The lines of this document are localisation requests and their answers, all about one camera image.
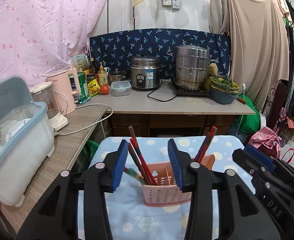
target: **pot handle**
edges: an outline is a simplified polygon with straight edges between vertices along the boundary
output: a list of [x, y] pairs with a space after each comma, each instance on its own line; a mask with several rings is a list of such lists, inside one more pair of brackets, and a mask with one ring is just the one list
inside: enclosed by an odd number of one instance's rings
[[174, 58], [172, 53], [167, 52], [167, 55], [172, 56], [172, 58]]
[[187, 67], [181, 67], [181, 66], [176, 66], [177, 68], [185, 68], [185, 69], [187, 69], [187, 70], [189, 70], [190, 71], [190, 76], [192, 75], [192, 72], [191, 72], [191, 69], [190, 68], [187, 68]]

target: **stainless steel pot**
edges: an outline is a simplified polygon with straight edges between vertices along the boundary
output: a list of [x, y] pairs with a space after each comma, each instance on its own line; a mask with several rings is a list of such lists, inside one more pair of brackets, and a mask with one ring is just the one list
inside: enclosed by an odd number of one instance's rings
[[108, 74], [108, 84], [111, 85], [112, 82], [127, 80], [126, 71], [119, 71], [118, 68], [115, 68], [113, 72]]
[[157, 88], [159, 79], [159, 59], [156, 57], [133, 57], [131, 69], [131, 86], [139, 90]]
[[181, 45], [175, 47], [174, 54], [167, 53], [173, 57], [173, 63], [177, 66], [192, 68], [209, 68], [209, 50], [192, 45]]
[[190, 68], [175, 65], [174, 82], [186, 90], [199, 90], [202, 88], [208, 75], [207, 68]]

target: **white blender base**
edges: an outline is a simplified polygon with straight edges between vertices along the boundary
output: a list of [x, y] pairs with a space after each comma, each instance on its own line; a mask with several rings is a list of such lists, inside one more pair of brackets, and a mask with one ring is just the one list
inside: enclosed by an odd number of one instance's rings
[[63, 116], [61, 113], [58, 113], [53, 118], [49, 119], [50, 125], [55, 132], [59, 131], [60, 129], [64, 128], [68, 125], [68, 119]]

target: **palm tree print fabric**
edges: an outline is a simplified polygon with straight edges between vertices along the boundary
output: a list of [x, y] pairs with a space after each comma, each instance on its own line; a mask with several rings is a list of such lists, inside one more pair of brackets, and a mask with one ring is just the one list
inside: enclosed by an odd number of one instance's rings
[[159, 58], [162, 77], [173, 75], [173, 53], [176, 46], [195, 45], [210, 51], [217, 60], [218, 71], [228, 74], [230, 37], [182, 29], [139, 29], [103, 34], [89, 39], [90, 54], [95, 65], [129, 71], [133, 56], [148, 55]]

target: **red strap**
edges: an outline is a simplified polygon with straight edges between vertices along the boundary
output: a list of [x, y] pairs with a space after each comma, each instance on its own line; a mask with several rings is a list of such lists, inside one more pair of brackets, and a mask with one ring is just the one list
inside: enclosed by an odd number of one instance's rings
[[291, 160], [292, 160], [292, 158], [293, 158], [293, 156], [294, 156], [294, 148], [290, 148], [288, 151], [293, 151], [293, 154], [292, 154], [292, 156], [286, 161], [286, 163], [291, 162]]

